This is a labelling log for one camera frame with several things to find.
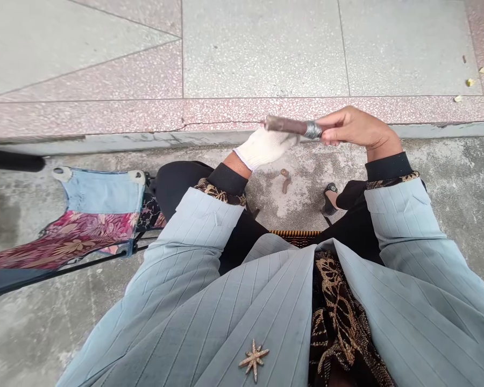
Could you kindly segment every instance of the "person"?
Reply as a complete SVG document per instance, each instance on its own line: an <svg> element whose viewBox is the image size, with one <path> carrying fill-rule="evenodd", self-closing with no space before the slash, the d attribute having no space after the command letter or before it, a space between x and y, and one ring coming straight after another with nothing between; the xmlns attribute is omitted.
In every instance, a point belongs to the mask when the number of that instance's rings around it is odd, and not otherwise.
<svg viewBox="0 0 484 387"><path fill-rule="evenodd" d="M348 212L299 249L244 209L296 135L255 131L217 168L163 166L168 224L59 386L481 386L484 281L439 229L396 133L348 106L321 141L367 150Z"/></svg>

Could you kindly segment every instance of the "foot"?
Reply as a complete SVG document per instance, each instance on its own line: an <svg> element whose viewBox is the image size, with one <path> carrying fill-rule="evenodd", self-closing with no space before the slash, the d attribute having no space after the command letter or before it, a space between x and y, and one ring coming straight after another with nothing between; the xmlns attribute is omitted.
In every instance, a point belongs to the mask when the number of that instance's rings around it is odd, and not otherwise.
<svg viewBox="0 0 484 387"><path fill-rule="evenodd" d="M339 207L336 205L337 196L337 187L334 183L329 183L323 192L324 195L324 206L321 208L321 213L324 217L328 217L333 215L339 210Z"/></svg>

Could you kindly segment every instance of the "gold brooch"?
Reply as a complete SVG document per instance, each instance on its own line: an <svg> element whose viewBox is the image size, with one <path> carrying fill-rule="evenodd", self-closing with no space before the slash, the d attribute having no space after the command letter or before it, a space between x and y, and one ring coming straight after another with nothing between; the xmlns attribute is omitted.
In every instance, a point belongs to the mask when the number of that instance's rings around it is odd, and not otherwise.
<svg viewBox="0 0 484 387"><path fill-rule="evenodd" d="M268 349L262 350L262 346L259 346L258 348L256 347L253 339L253 352L246 352L247 358L242 360L240 364L238 365L239 367L243 367L246 364L249 364L246 369L246 374L253 368L253 373L254 373L254 382L257 382L257 365L263 365L264 362L260 360L261 357L264 357L269 353Z"/></svg>

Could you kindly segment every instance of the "folding chair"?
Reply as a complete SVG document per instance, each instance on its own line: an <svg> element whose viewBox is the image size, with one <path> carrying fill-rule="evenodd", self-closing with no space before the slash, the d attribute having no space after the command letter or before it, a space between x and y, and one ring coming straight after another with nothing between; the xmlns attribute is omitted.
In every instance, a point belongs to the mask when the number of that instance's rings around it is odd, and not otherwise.
<svg viewBox="0 0 484 387"><path fill-rule="evenodd" d="M57 167L67 209L34 240L0 252L0 295L23 286L144 250L145 232L165 225L147 190L151 177L139 170L100 172ZM107 256L76 264L86 255Z"/></svg>

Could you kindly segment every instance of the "white work glove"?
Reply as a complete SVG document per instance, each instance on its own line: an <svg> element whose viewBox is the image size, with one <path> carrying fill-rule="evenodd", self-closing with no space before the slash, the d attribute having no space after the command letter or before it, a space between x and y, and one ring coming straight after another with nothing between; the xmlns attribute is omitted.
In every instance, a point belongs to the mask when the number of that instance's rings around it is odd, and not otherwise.
<svg viewBox="0 0 484 387"><path fill-rule="evenodd" d="M262 165L276 161L299 141L299 134L271 132L260 128L233 151L247 168L254 171Z"/></svg>

